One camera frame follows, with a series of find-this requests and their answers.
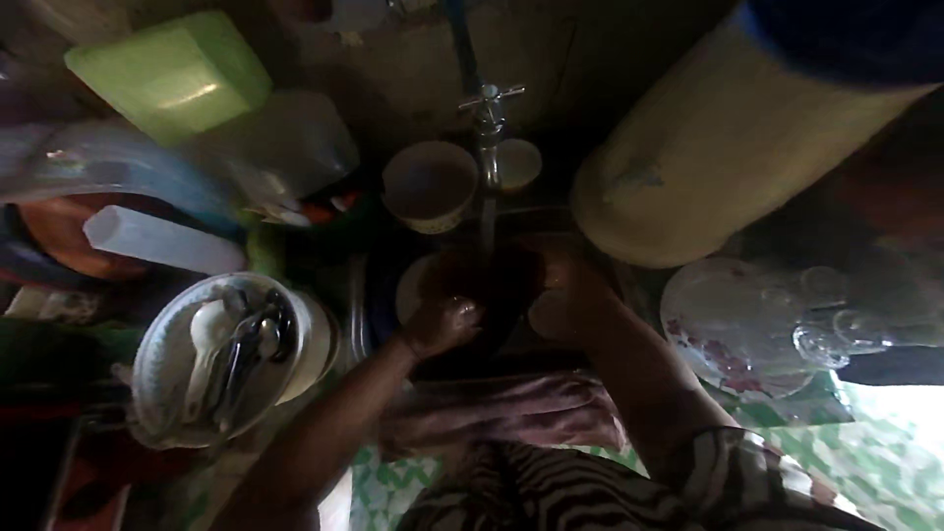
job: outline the glass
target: glass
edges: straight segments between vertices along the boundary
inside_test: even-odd
[[[818,368],[843,368],[850,356],[886,351],[893,346],[888,327],[858,310],[828,312],[793,330],[793,344],[804,360]]]

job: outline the water stream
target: water stream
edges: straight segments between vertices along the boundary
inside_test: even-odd
[[[486,197],[481,204],[481,219],[479,220],[479,230],[481,238],[481,248],[487,261],[495,251],[495,216],[496,199]]]

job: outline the plate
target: plate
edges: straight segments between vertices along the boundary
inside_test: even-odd
[[[792,395],[815,374],[801,368],[792,343],[802,308],[763,278],[739,260],[699,260],[668,282],[660,309],[666,337],[692,370],[749,401]]]

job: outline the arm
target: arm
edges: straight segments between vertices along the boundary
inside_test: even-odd
[[[578,341],[619,410],[632,446],[651,473],[715,426],[737,426],[687,363],[588,264],[545,251],[548,285],[567,291]]]
[[[327,494],[416,363],[470,340],[482,310],[469,300],[425,304],[378,353],[351,370],[278,435],[213,529],[316,528]]]

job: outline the green plastic container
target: green plastic container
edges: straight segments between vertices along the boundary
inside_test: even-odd
[[[65,63],[163,146],[257,109],[272,91],[259,58],[222,11],[152,26],[118,43],[79,46]]]

